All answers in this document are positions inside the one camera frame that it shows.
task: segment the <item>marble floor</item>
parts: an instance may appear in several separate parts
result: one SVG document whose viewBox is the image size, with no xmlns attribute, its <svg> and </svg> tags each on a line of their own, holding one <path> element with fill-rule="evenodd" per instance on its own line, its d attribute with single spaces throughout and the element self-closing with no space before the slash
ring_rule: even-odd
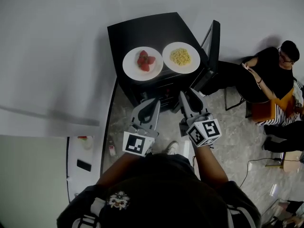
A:
<svg viewBox="0 0 304 228">
<path fill-rule="evenodd" d="M 230 180 L 238 185 L 242 183 L 247 172 L 249 160 L 256 160 L 274 156 L 271 152 L 261 149 L 266 136 L 263 128 L 258 127 L 250 119 L 245 118 L 246 105 L 242 104 L 234 109 L 225 111 L 224 91 L 205 97 L 209 112 L 218 119 L 222 130 L 222 137 L 213 145 L 212 150 L 217 160 L 222 165 Z M 228 88 L 228 106 L 238 103 L 240 96 L 235 88 Z M 108 139 L 112 138 L 117 156 L 110 157 L 106 148 L 104 156 L 105 171 L 111 164 L 122 155 L 122 144 L 124 131 L 128 129 L 130 116 L 133 107 L 127 97 L 118 86 L 115 92 L 112 113 L 110 116 Z M 180 153 L 182 153 L 187 137 L 181 138 L 179 122 L 183 115 L 179 111 L 174 114 L 170 111 L 160 113 L 157 131 L 160 133 L 153 146 L 154 152 L 161 152 L 173 140 L 180 143 Z M 189 160 L 192 163 L 194 151 L 190 148 Z M 304 181 L 303 165 L 300 171 L 286 173 L 279 168 L 267 168 L 265 164 L 275 164 L 273 160 L 253 161 L 249 165 L 248 176 L 242 186 L 242 190 L 258 207 L 263 214 L 278 198 L 287 200 L 290 196 L 293 185 Z M 266 221 L 276 211 L 276 205 L 263 215 Z"/>
</svg>

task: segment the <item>pasta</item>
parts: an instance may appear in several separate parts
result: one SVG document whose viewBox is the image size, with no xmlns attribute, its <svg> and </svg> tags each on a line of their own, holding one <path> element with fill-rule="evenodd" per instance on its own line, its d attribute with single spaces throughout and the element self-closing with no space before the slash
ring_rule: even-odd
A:
<svg viewBox="0 0 304 228">
<path fill-rule="evenodd" d="M 171 52 L 170 60 L 176 63 L 178 66 L 185 66 L 191 62 L 191 57 L 186 49 L 178 48 Z"/>
</svg>

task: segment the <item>hand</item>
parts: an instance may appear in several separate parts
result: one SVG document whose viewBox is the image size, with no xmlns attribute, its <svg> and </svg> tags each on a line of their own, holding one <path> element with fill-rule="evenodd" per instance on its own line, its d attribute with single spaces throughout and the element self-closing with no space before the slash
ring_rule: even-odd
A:
<svg viewBox="0 0 304 228">
<path fill-rule="evenodd" d="M 255 70 L 253 70 L 252 68 L 248 68 L 248 71 L 253 75 L 253 77 L 255 78 L 256 82 L 260 82 L 261 81 L 261 77 L 255 72 Z"/>
</svg>

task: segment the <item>chair leg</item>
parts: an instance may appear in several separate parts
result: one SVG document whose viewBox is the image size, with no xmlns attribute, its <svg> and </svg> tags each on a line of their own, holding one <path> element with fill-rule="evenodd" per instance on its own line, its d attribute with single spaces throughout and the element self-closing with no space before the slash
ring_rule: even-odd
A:
<svg viewBox="0 0 304 228">
<path fill-rule="evenodd" d="M 227 108 L 227 90 L 226 89 L 224 89 L 224 98 L 225 98 L 225 110 L 226 111 L 229 111 L 232 108 L 235 108 L 235 107 L 237 107 L 237 106 L 239 106 L 239 105 L 241 105 L 241 104 L 243 104 L 245 102 L 245 100 L 241 97 L 241 100 L 239 101 L 239 103 L 237 103 L 237 104 L 235 104 L 235 105 Z"/>
</svg>

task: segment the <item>black t-shirt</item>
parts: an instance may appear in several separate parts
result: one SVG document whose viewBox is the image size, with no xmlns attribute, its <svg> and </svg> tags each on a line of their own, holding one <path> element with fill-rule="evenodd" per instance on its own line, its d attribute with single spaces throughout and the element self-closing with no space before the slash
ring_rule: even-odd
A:
<svg viewBox="0 0 304 228">
<path fill-rule="evenodd" d="M 275 47 L 267 48 L 257 54 L 258 63 L 253 69 L 263 79 L 276 97 L 282 99 L 294 86 L 292 70 L 279 66 L 279 52 Z"/>
<path fill-rule="evenodd" d="M 57 226 L 77 227 L 82 218 L 91 223 L 89 216 L 96 217 L 101 227 L 227 228 L 227 204 L 245 208 L 260 227 L 258 210 L 235 182 L 215 191 L 180 155 L 158 154 L 141 160 L 111 188 L 87 187 L 62 212 Z"/>
</svg>

